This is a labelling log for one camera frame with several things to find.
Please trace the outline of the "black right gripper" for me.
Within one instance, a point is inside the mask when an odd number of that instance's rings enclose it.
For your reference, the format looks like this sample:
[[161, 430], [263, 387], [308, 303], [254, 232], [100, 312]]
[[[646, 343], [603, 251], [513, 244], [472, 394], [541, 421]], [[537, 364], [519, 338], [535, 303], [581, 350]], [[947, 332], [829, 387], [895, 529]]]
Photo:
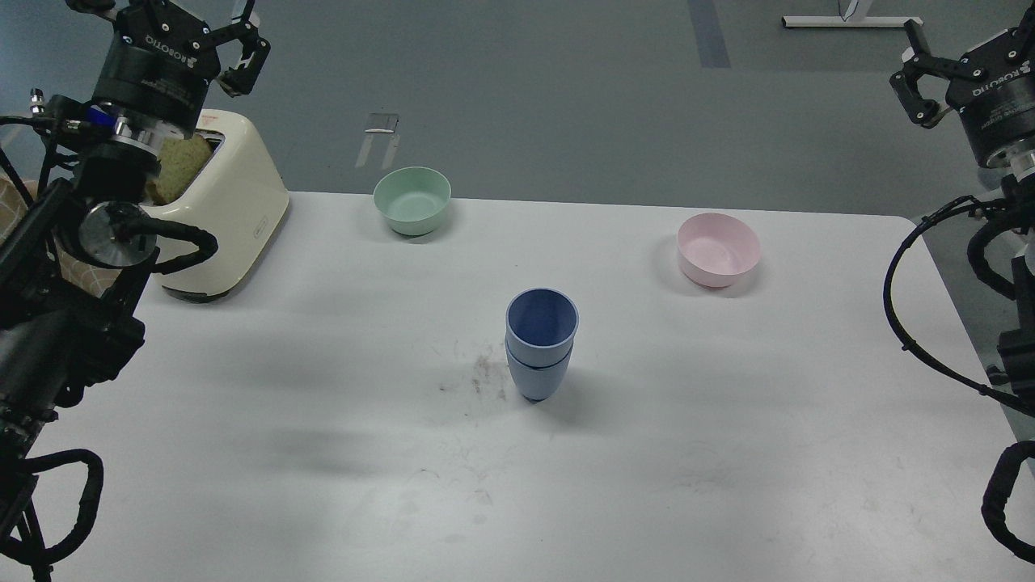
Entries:
[[909, 121], [931, 129], [948, 113], [946, 104], [921, 95], [921, 78], [950, 82], [946, 101], [957, 111], [975, 161], [981, 168], [1006, 168], [1032, 150], [1034, 133], [1033, 18], [973, 45], [960, 60], [931, 55], [922, 25], [903, 23], [909, 48], [889, 84]]

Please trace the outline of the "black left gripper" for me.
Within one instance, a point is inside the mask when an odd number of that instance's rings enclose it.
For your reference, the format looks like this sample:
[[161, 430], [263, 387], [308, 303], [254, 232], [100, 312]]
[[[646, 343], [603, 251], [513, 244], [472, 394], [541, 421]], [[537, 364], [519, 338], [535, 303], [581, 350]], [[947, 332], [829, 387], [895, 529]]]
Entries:
[[112, 24], [92, 100], [113, 118], [111, 139], [141, 150], [193, 137], [218, 72], [216, 47], [241, 45], [237, 62], [217, 76], [230, 97], [252, 93], [272, 49], [259, 31], [256, 1], [236, 1], [230, 23], [213, 31], [175, 1], [130, 1], [118, 8], [114, 0], [66, 0], [66, 6]]

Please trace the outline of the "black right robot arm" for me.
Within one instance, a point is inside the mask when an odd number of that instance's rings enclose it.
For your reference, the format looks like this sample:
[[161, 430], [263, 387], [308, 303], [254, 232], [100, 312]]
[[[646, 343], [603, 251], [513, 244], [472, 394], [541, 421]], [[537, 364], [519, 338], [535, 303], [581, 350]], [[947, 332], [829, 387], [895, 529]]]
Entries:
[[[1016, 556], [1033, 561], [1033, 515], [1017, 513], [1019, 533], [1007, 504], [1024, 473], [1033, 472], [1033, 8], [1016, 25], [939, 57], [917, 19], [903, 25], [908, 48], [901, 69], [889, 82], [909, 121], [931, 129], [957, 114], [976, 168], [977, 184], [964, 196], [917, 217], [895, 251], [882, 287], [882, 303], [901, 349], [938, 373], [995, 400], [1016, 442], [995, 462], [981, 498], [990, 536]], [[951, 219], [955, 258], [943, 266], [965, 331], [979, 354], [979, 375], [940, 360], [906, 330], [893, 303], [893, 283], [906, 251]]]

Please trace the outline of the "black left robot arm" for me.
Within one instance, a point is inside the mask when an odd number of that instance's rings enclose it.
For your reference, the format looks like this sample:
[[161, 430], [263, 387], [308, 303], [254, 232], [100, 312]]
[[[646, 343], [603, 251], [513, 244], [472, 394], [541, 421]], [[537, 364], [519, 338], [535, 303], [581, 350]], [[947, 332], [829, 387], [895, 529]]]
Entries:
[[45, 145], [35, 195], [7, 156], [3, 175], [26, 213], [2, 242], [2, 555], [49, 581], [96, 523], [103, 461], [88, 449], [33, 458], [42, 428], [111, 381], [143, 346], [134, 317], [152, 275], [213, 258], [218, 241], [143, 209], [167, 140], [191, 137], [212, 82], [248, 95], [270, 53], [247, 1], [211, 28], [174, 1], [70, 1], [111, 23], [88, 101], [31, 93], [3, 125]]

